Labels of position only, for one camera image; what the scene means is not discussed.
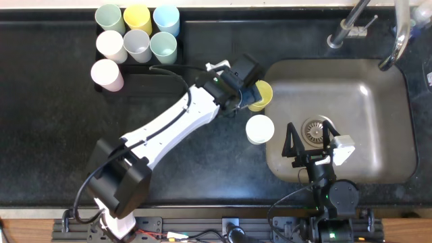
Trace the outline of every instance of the black tray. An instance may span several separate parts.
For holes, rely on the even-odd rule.
[[[130,30],[129,26],[125,23],[126,32]],[[150,38],[156,33],[160,32],[157,25],[152,19],[153,31]],[[97,25],[96,34],[100,35],[104,30]],[[180,33],[177,39],[177,60],[175,64],[184,64],[184,46],[182,41],[182,23],[180,23]],[[96,50],[96,61],[106,58],[102,53]],[[146,63],[138,63],[135,59],[128,54],[125,62],[118,64],[121,75],[124,79],[124,86],[117,92],[111,92],[104,89],[99,84],[94,84],[94,89],[104,94],[106,97],[171,97],[179,96],[184,92],[184,87],[174,77],[159,74],[155,71],[150,71],[149,67],[152,65],[161,64],[155,55],[152,54],[150,61]]]

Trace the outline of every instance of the blue cup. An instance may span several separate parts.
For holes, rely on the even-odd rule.
[[[161,32],[177,36],[180,32],[180,12],[173,5],[157,7],[153,19]]]

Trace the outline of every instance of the faucet base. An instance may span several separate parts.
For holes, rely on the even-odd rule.
[[[333,44],[333,43],[331,42],[331,36],[332,36],[332,34],[330,34],[329,37],[327,37],[327,44],[329,45],[329,47],[331,47],[331,48],[333,48],[333,49],[339,49],[339,48],[341,48],[342,45],[344,44],[344,42],[342,41],[342,42],[341,42],[340,44],[338,44],[338,45]]]

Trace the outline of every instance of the sink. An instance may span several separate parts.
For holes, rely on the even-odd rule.
[[[285,60],[273,64],[265,80],[273,100],[265,115],[275,124],[266,144],[267,164],[281,180],[297,182],[294,158],[281,156],[289,122],[306,150],[322,148],[321,125],[328,119],[356,150],[340,166],[338,179],[358,183],[405,182],[415,171],[416,149],[404,75],[396,67],[378,69],[379,60]],[[300,179],[307,182],[306,170]]]

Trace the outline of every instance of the white cup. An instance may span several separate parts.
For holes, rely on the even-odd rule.
[[[139,63],[151,59],[150,37],[143,30],[131,30],[124,35],[124,48]]]
[[[126,28],[122,18],[122,11],[114,4],[105,4],[100,6],[94,13],[94,18],[98,25],[104,30],[114,30],[124,35]]]
[[[168,32],[156,33],[150,40],[150,48],[163,64],[173,64],[177,60],[177,40]]]
[[[124,84],[118,65],[110,59],[93,64],[90,75],[95,83],[112,92],[119,91]]]
[[[162,32],[177,36],[180,32],[180,12],[173,5],[157,7],[153,12],[153,19]]]
[[[246,123],[246,135],[252,144],[262,144],[275,133],[275,125],[265,115],[254,115]]]
[[[128,58],[128,53],[123,47],[123,37],[114,30],[102,32],[97,37],[96,48],[106,58],[116,63],[123,63]]]

